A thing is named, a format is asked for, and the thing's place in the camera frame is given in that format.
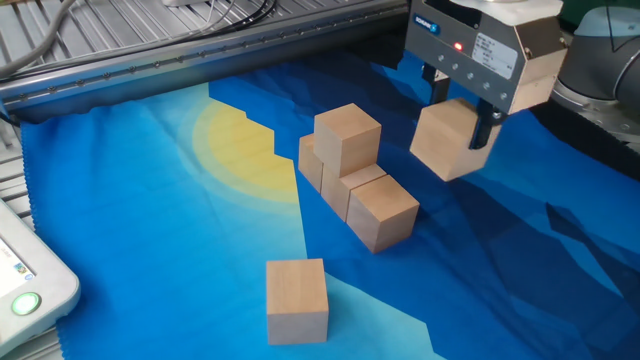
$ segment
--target black cable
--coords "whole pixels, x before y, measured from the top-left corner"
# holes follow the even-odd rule
[[[216,30],[212,33],[206,34],[204,36],[199,36],[199,34],[194,34],[193,37],[189,37],[186,38],[182,41],[177,41],[177,42],[172,42],[172,43],[168,43],[168,44],[163,44],[163,45],[159,45],[158,47],[156,47],[155,49],[158,48],[162,48],[162,47],[166,47],[166,46],[170,46],[170,45],[176,45],[176,44],[181,44],[187,41],[191,41],[194,39],[200,39],[200,38],[208,38],[208,37],[213,37],[213,36],[220,36],[220,35],[224,35],[224,34],[228,34],[234,31],[239,31],[242,30],[248,26],[251,26],[255,23],[257,23],[258,21],[264,19],[267,15],[269,15],[269,13],[275,8],[277,3],[277,0],[263,0],[262,4],[258,7],[258,9],[252,13],[251,15],[246,16],[245,18],[229,24],[219,30]],[[124,56],[124,55],[130,55],[133,53],[136,53],[137,51],[135,51],[135,49],[132,49],[131,53],[127,53],[127,54],[97,54],[96,56],[92,56],[92,57],[88,57],[85,60],[78,60],[72,64],[68,64],[68,65],[64,65],[64,66],[56,66],[56,63],[52,63],[49,65],[45,65],[45,66],[40,66],[37,69],[34,69],[33,71],[29,71],[26,70],[22,73],[19,73],[17,75],[15,75],[12,78],[7,78],[4,80],[15,80],[15,79],[20,79],[20,78],[24,78],[27,76],[33,76],[36,74],[42,74],[46,71],[55,69],[55,70],[62,70],[62,69],[68,69],[71,67],[75,67],[75,66],[79,66],[79,65],[85,65],[85,64],[90,64],[93,62],[97,62],[97,61],[103,61],[103,60],[107,60],[107,59],[111,59],[114,57],[118,57],[118,56]]]

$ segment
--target robotic arm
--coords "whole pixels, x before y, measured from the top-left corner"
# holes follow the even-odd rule
[[[470,149],[510,114],[549,99],[567,53],[561,8],[559,0],[413,2],[405,48],[425,62],[433,102],[446,99],[436,70],[481,99]]]

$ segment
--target metal frame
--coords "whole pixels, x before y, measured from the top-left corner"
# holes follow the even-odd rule
[[[284,9],[287,1],[301,2],[302,0],[279,1],[281,2],[279,8]],[[3,99],[8,111],[27,120],[43,121],[47,114],[42,111],[34,114],[30,108],[52,100],[85,94],[92,90],[140,81],[151,76],[205,64],[216,66],[214,64],[229,58],[246,56],[257,51],[273,50],[269,52],[269,57],[260,56],[252,62],[245,61],[247,66],[244,69],[233,69],[235,72],[246,71],[259,64],[268,63],[271,59],[284,60],[287,57],[313,51],[313,47],[307,44],[312,39],[333,35],[333,41],[344,42],[347,39],[353,41],[358,37],[384,31],[390,27],[391,23],[400,24],[406,21],[407,5],[402,0],[358,0],[354,4],[341,3],[341,0],[333,1],[336,6],[327,5],[324,8],[317,6],[316,9],[297,14],[289,10],[291,12],[289,16],[273,15],[264,23],[211,39],[195,40],[68,69],[10,79],[0,83],[0,98]],[[289,46],[286,51],[274,49],[284,48],[287,45],[292,46]],[[331,46],[330,42],[324,41],[324,48],[328,46]],[[217,71],[217,77],[232,73],[224,69],[218,70],[221,71]],[[201,78],[200,82],[211,79]],[[105,105],[99,101],[92,104],[93,106]]]

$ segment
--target label sticker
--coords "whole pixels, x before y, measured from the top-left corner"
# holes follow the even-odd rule
[[[516,61],[518,61],[518,52],[483,33],[479,33],[473,47],[473,60],[503,78],[511,80]]]
[[[432,33],[433,35],[440,34],[440,26],[438,26],[438,24],[433,23],[418,14],[413,15],[413,22],[429,30],[429,32]]]

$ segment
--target white device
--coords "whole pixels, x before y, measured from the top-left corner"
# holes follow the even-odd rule
[[[0,357],[67,315],[78,277],[0,201]]]

